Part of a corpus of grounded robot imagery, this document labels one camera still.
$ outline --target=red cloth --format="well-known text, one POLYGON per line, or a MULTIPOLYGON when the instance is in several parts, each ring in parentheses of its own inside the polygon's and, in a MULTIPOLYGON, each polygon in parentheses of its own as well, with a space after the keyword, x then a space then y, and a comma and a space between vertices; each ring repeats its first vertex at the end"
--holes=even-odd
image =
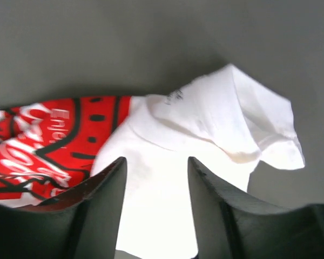
POLYGON ((5 110, 0 200, 53 197, 89 177, 97 152, 129 113, 130 97, 84 97, 5 110))

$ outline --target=white fabric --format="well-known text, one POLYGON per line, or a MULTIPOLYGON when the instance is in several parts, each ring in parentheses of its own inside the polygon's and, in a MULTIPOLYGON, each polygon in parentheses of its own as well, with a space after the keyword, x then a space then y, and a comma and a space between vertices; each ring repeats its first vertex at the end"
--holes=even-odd
POLYGON ((168 97, 132 98, 129 117, 98 153, 92 175, 119 156, 128 172, 117 249, 142 259, 198 252, 189 156, 244 191, 260 160, 284 169, 305 165, 290 102, 233 65, 168 97))

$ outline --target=black oval spot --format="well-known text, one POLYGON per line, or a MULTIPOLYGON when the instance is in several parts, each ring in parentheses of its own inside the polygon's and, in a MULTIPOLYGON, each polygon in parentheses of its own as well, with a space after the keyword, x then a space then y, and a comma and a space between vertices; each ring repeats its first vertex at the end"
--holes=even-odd
POLYGON ((90 116, 91 121, 103 121, 105 119, 106 119, 106 117, 104 115, 100 115, 100 114, 93 114, 90 116))
POLYGON ((95 98, 92 98, 92 99, 90 100, 90 102, 91 102, 91 103, 96 103, 96 102, 101 101, 101 100, 102 100, 101 97, 95 97, 95 98))
POLYGON ((90 143, 96 143, 96 138, 95 137, 88 137, 87 140, 90 143))

